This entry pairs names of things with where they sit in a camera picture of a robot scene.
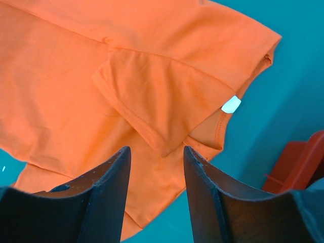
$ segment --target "clothing label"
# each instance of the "clothing label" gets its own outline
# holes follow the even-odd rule
[[[234,95],[223,105],[222,111],[224,111],[225,113],[234,113],[240,104],[241,100],[236,95]]]

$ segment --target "red object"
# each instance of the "red object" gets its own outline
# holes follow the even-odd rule
[[[324,177],[324,131],[307,142],[290,142],[283,150],[262,190],[282,193],[290,189],[306,189]]]

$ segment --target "teal object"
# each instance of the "teal object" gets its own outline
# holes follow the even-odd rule
[[[229,122],[224,151],[212,164],[251,186],[261,188],[287,142],[308,140],[324,129],[324,1],[221,0],[282,35],[274,65],[247,90]],[[13,164],[1,183],[13,182]],[[186,193],[125,243],[193,242]]]

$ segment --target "blue-green background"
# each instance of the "blue-green background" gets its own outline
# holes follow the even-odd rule
[[[228,125],[225,150],[212,162],[260,188],[288,141],[324,129],[324,1],[218,2],[282,35],[274,65],[248,89]],[[0,185],[13,183],[23,167],[0,151]],[[186,193],[125,242],[193,242]]]

